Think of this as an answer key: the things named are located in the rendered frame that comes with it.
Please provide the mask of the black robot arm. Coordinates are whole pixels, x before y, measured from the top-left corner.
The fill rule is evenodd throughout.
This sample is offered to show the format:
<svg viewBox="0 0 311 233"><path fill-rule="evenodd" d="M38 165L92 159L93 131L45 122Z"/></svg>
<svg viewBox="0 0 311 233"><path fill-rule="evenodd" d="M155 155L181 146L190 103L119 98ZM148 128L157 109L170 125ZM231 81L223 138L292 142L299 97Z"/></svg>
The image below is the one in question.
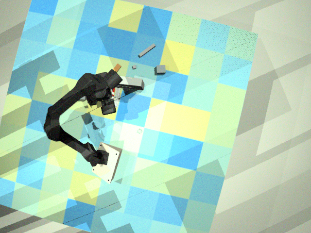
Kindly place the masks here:
<svg viewBox="0 0 311 233"><path fill-rule="evenodd" d="M96 105L97 101L103 101L108 95L108 88L114 89L123 79L119 74L110 69L103 77L100 74L85 73L78 80L76 86L64 95L53 106L48 108L44 129L48 139L61 141L72 149L78 151L92 167L97 164L107 165L109 153L104 150L95 150L92 144L83 144L60 126L60 116L79 99L86 96L89 105ZM97 99L99 98L99 99Z"/></svg>

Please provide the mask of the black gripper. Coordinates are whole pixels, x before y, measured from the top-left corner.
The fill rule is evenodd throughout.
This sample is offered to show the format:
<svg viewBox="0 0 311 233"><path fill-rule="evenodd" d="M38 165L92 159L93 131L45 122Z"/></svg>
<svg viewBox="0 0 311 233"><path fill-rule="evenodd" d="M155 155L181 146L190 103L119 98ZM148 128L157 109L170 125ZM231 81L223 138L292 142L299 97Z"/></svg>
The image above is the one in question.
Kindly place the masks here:
<svg viewBox="0 0 311 233"><path fill-rule="evenodd" d="M107 72L102 72L102 73L97 73L100 74L102 77L107 74ZM111 89L108 88L108 95L106 98L102 99L101 101L102 107L102 114L103 115L108 115L108 114L113 114L116 112L115 108L115 101L114 99L111 99L112 94L111 94Z"/></svg>

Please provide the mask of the light grey flat bar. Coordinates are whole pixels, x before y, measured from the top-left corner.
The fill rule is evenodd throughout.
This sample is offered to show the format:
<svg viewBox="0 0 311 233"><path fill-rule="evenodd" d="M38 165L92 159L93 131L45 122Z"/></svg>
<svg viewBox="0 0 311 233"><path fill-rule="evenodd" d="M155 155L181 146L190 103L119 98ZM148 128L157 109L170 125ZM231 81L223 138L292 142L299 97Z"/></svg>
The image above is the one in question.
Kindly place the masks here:
<svg viewBox="0 0 311 233"><path fill-rule="evenodd" d="M155 47L155 44L150 45L148 48L146 48L144 51L142 51L139 56L142 57L143 55L145 55L147 52L149 52L151 49L153 49Z"/></svg>

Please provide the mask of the orange flat rectangular block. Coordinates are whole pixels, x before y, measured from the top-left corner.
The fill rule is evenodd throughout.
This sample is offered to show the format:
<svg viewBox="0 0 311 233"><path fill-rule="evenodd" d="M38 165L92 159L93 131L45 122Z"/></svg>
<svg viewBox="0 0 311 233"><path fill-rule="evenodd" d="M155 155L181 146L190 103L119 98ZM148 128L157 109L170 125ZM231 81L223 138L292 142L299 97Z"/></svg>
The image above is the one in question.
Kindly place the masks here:
<svg viewBox="0 0 311 233"><path fill-rule="evenodd" d="M118 70L121 68L121 65L119 65L118 63L116 64L116 66L113 68L114 71L118 72Z"/></svg>

